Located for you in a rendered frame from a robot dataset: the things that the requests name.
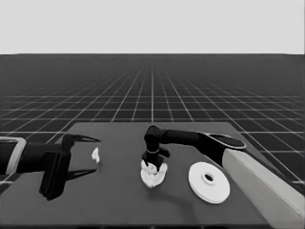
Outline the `white round carrier with pins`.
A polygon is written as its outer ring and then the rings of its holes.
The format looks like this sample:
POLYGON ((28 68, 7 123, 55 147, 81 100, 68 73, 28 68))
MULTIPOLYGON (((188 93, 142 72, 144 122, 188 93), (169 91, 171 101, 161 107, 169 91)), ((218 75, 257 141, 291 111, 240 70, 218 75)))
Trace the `white round carrier with pins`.
MULTIPOLYGON (((163 180, 164 180, 166 174, 159 174, 159 171, 158 171, 158 174, 157 174, 155 177, 153 177, 153 187, 155 187, 155 186, 161 184, 161 183, 163 182, 163 180)), ((140 170, 140 176, 141 176, 141 179, 142 179, 143 176, 149 176, 148 170, 143 170, 143 169, 141 168, 141 170, 140 170)))

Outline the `large thick white disc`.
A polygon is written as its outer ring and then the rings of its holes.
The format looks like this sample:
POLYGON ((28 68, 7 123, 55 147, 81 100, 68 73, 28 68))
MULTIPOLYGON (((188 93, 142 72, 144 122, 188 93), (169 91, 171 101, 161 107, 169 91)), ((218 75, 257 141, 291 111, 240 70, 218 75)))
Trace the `large thick white disc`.
POLYGON ((220 204, 230 195, 231 186, 224 173, 208 162, 196 162, 188 174, 192 190, 211 204, 220 204))

